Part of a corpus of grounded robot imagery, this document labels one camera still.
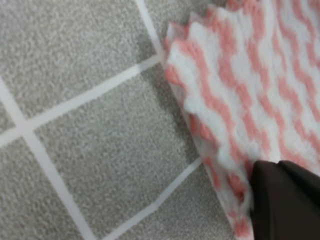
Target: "floor tile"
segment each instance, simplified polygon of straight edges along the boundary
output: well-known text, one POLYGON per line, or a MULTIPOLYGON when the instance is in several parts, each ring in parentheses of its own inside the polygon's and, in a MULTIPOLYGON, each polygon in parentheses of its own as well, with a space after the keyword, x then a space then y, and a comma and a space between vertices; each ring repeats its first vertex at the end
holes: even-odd
POLYGON ((82 239, 22 139, 0 149, 0 239, 82 239))
POLYGON ((154 54, 133 0, 0 3, 0 75, 33 117, 154 54))
POLYGON ((208 4, 222 6, 225 2, 226 0, 145 0, 161 42, 166 36, 169 22, 186 24, 191 11, 203 17, 208 4))
POLYGON ((98 238, 154 201, 197 158, 160 65, 36 133, 98 238))
POLYGON ((232 240, 232 230, 203 166, 163 205, 119 240, 232 240))
POLYGON ((0 134, 14 126, 4 106, 0 103, 0 134))

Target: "dark brown object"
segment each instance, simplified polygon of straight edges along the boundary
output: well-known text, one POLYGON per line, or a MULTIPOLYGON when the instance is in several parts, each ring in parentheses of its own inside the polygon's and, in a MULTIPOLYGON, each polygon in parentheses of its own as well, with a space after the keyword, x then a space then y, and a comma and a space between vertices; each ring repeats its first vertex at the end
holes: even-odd
POLYGON ((251 186, 255 240, 319 240, 320 178, 290 161, 257 161, 251 186))

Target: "pink and white cloth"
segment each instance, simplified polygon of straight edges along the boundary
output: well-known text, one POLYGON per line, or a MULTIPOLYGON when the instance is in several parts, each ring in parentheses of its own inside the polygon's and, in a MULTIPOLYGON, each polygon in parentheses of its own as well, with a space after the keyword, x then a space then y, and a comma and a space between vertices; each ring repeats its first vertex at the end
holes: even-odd
POLYGON ((253 162, 320 175, 320 0, 229 0, 171 23, 165 74, 238 240, 253 162))

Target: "cleaning cloth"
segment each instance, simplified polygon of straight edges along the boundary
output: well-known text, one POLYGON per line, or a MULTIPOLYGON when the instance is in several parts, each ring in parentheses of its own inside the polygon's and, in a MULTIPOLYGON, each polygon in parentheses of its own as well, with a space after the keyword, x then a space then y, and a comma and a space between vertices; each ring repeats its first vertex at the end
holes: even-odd
POLYGON ((168 26, 165 74, 238 240, 254 239, 255 161, 320 175, 319 30, 317 0, 229 0, 168 26))

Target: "speckled gray tile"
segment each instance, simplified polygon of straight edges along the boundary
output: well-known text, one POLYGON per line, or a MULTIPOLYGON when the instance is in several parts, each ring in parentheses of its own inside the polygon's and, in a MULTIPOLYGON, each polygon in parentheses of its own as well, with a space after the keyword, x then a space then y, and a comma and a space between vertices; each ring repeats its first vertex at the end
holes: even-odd
POLYGON ((203 166, 158 211, 119 240, 232 240, 232 230, 203 166))
POLYGON ((98 238, 197 157, 160 65, 36 132, 98 238))
POLYGON ((0 134, 14 126, 4 106, 0 102, 0 134))
POLYGON ((154 54, 133 0, 5 0, 0 36, 0 74, 28 117, 154 54))
POLYGON ((0 239, 82 239, 22 139, 0 149, 0 239))
POLYGON ((169 22, 185 24, 190 12, 204 16, 208 4, 223 6, 227 0, 145 0, 154 27, 161 41, 166 36, 169 22))

